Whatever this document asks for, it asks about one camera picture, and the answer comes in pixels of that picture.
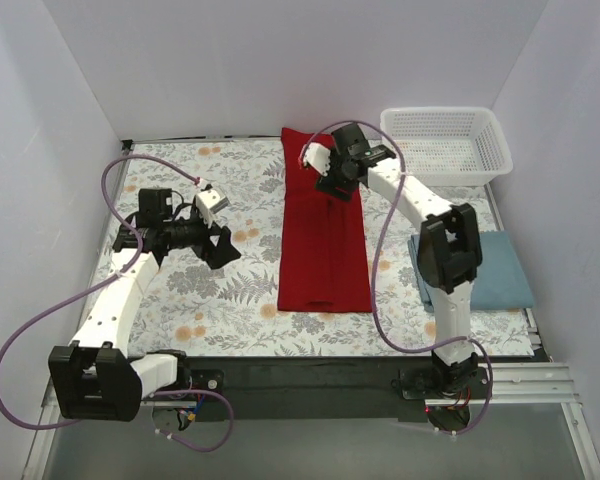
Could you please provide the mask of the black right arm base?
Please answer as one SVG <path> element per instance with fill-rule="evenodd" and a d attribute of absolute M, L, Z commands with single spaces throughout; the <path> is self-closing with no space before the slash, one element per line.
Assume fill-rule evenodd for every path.
<path fill-rule="evenodd" d="M 471 399 L 484 399 L 488 387 L 487 370 L 477 367 L 472 373 L 450 373 L 436 366 L 431 358 L 415 358 L 398 369 L 394 381 L 396 391 L 406 400 L 450 399 L 470 394 Z"/>

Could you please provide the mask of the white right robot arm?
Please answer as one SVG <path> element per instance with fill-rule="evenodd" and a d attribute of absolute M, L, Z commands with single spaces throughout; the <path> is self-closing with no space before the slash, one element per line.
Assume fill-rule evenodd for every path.
<path fill-rule="evenodd" d="M 471 339 L 470 300 L 483 254 L 475 209 L 453 204 L 408 172 L 398 144 L 384 134 L 384 144 L 371 146 L 363 121 L 329 126 L 334 145 L 315 136 L 302 147 L 299 163 L 319 175 L 315 187 L 348 201 L 359 186 L 390 203 L 388 213 L 401 213 L 419 230 L 416 266 L 430 287 L 436 337 L 427 347 L 432 357 L 432 383 L 444 397 L 461 393 L 478 371 L 476 343 Z"/>

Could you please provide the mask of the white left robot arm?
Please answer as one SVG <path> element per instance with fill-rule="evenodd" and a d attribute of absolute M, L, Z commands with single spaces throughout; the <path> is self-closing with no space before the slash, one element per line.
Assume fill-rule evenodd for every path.
<path fill-rule="evenodd" d="M 142 400 L 155 392 L 180 400 L 192 390 L 183 352 L 129 357 L 133 322 L 171 251 L 190 249 L 212 270 L 241 254 L 231 243 L 230 229 L 216 221 L 229 204 L 221 190 L 206 185 L 178 206 L 172 194 L 169 188 L 140 190 L 138 208 L 120 225 L 112 246 L 111 283 L 70 343 L 49 355 L 52 385 L 66 419 L 131 421 Z"/>

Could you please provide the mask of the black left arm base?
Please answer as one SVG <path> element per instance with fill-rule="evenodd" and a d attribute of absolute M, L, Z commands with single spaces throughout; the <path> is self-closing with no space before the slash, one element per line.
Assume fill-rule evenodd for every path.
<path fill-rule="evenodd" d="M 220 393 L 223 388 L 224 377 L 224 372 L 218 369 L 184 369 L 178 374 L 174 383 L 150 394 L 149 399 L 172 401 L 198 400 L 202 395 L 200 393 L 193 393 L 193 390 L 216 391 Z"/>

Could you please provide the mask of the red t shirt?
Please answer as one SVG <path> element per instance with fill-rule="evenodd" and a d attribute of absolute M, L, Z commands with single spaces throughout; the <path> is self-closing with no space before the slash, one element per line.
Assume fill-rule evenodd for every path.
<path fill-rule="evenodd" d="M 359 193 L 349 202 L 315 189 L 300 166 L 310 135 L 284 127 L 285 196 L 277 307 L 288 312 L 369 313 L 368 260 Z"/>

